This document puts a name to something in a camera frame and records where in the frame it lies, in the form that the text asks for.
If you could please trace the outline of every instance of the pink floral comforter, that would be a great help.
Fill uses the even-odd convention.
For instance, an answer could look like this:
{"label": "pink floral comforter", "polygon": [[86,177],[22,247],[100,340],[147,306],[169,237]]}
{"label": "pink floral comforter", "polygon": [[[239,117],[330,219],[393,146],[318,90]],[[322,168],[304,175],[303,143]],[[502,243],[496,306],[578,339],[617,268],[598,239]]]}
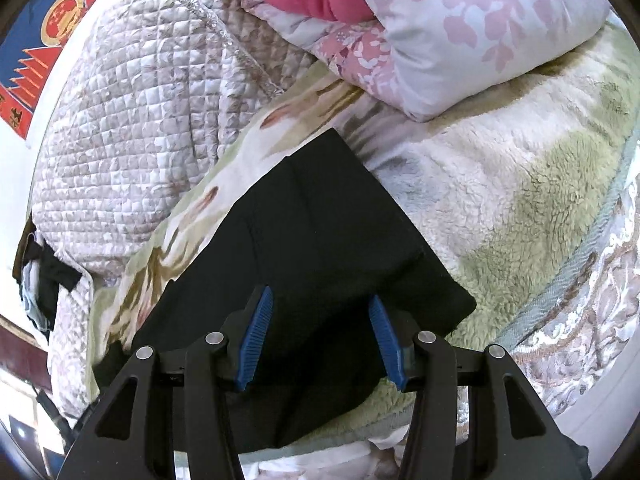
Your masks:
{"label": "pink floral comforter", "polygon": [[242,0],[286,40],[414,120],[515,78],[591,38],[606,0],[366,0],[359,25],[293,15]]}

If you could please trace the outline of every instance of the poster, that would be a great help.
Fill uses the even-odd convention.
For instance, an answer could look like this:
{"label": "poster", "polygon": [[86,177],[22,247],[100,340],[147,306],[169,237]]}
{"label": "poster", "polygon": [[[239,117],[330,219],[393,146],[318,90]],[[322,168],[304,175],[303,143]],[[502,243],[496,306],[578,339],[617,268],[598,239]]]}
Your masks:
{"label": "poster", "polygon": [[51,69],[96,0],[29,0],[0,44],[0,120],[22,139]]}

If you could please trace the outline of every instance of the gold circle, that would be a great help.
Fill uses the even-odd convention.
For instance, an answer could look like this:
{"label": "gold circle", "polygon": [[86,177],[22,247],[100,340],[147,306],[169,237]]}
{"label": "gold circle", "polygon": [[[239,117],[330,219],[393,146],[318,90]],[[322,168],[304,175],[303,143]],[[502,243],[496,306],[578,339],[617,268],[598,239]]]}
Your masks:
{"label": "gold circle", "polygon": [[52,38],[47,33],[47,24],[49,23],[49,19],[51,18],[53,11],[56,10],[59,4],[61,4],[64,1],[65,0],[56,0],[55,2],[53,2],[53,5],[49,7],[49,10],[47,11],[46,16],[44,17],[44,20],[42,20],[42,26],[40,27],[40,39],[42,40],[42,43],[46,46],[59,45],[63,38],[71,35],[73,30],[76,28],[76,26],[80,22],[80,11],[84,7],[84,0],[75,0],[77,4],[76,12],[73,16],[69,18],[70,21],[66,24],[64,33],[60,34],[55,38]]}

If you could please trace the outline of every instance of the ribbed blue pad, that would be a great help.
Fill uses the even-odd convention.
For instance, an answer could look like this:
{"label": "ribbed blue pad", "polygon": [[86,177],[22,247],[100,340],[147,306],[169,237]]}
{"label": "ribbed blue pad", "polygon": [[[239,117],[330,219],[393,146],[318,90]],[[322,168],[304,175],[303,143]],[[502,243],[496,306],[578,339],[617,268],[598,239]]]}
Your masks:
{"label": "ribbed blue pad", "polygon": [[244,392],[247,384],[254,380],[255,370],[258,367],[258,360],[262,353],[262,345],[264,345],[264,339],[267,336],[272,314],[273,292],[271,287],[266,286],[240,347],[236,386],[241,392]]}
{"label": "ribbed blue pad", "polygon": [[369,319],[385,364],[386,374],[398,390],[404,390],[407,378],[402,368],[402,349],[389,316],[386,314],[385,306],[377,296],[369,300]]}

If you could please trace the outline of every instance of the red and gold emblem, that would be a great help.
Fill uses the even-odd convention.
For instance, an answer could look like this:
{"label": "red and gold emblem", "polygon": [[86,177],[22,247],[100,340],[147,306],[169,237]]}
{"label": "red and gold emblem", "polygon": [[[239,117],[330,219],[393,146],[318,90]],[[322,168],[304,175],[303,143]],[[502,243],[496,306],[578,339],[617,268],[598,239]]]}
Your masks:
{"label": "red and gold emblem", "polygon": [[65,44],[83,14],[84,0],[56,0],[42,21],[42,43],[47,46]]}

